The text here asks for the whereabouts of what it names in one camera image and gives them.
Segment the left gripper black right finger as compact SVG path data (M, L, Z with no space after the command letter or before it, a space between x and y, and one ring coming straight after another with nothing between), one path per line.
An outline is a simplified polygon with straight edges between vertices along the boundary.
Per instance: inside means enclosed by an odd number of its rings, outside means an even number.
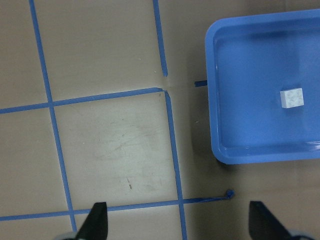
M289 231L262 201L250 201L248 231L252 240L290 240Z

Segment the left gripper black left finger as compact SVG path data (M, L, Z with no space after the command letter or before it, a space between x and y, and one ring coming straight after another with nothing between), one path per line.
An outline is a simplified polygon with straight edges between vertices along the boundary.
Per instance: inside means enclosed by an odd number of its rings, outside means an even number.
M96 202L76 234L77 240L106 240L108 237L107 203Z

